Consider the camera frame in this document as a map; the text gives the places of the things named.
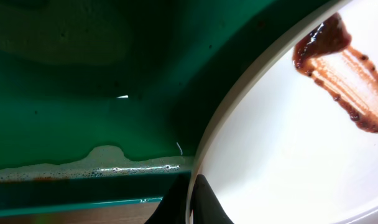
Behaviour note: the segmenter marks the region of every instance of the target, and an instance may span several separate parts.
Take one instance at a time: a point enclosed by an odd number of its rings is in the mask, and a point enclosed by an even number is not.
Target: glossy surface
[[[293,63],[324,88],[358,128],[378,133],[378,71],[367,55],[350,46],[351,39],[336,13],[295,45]]]
[[[170,156],[146,161],[130,161],[116,146],[94,148],[79,161],[54,165],[36,164],[0,170],[0,184],[23,181],[53,181],[154,174],[177,174],[188,172],[193,157]]]
[[[352,46],[378,69],[378,0],[353,1],[339,13]],[[238,104],[201,171],[234,223],[351,223],[373,216],[378,134],[357,128],[324,89],[299,75],[292,54],[284,54]],[[347,68],[333,65],[339,72]]]
[[[0,0],[0,169],[74,163],[107,145],[119,147],[131,162],[144,162],[143,169],[147,159],[194,155],[214,110],[248,65],[325,0],[293,13],[304,2]],[[61,16],[62,9],[68,12]],[[92,23],[98,19],[99,24]],[[104,42],[94,42],[97,37]],[[89,43],[97,45],[80,45]],[[83,49],[90,54],[82,56]],[[57,201],[45,202],[52,190],[43,182],[14,183],[0,187],[0,212],[159,197],[169,181],[156,193],[148,181],[164,175],[169,174],[119,176],[110,182],[98,177],[97,192],[107,197],[77,198],[72,189],[87,187],[93,176],[86,176],[65,185]],[[127,184],[131,178],[138,181]],[[129,191],[122,196],[102,183],[127,184]],[[20,195],[18,205],[3,199],[25,192],[33,195]]]

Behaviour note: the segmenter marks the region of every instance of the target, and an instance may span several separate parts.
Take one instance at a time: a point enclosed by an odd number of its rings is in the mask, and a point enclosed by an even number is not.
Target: white foam
[[[136,162],[127,159],[116,146],[100,146],[94,148],[84,159],[71,163],[2,169],[0,182],[176,173],[189,171],[192,163],[192,156],[162,157]]]

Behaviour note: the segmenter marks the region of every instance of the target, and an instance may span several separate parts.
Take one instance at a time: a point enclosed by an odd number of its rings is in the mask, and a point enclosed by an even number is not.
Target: sauce streak
[[[293,63],[324,88],[360,129],[378,133],[378,72],[367,55],[350,46],[351,40],[336,13],[299,41]],[[321,57],[334,53],[339,53],[338,59]],[[347,69],[337,70],[337,61]]]

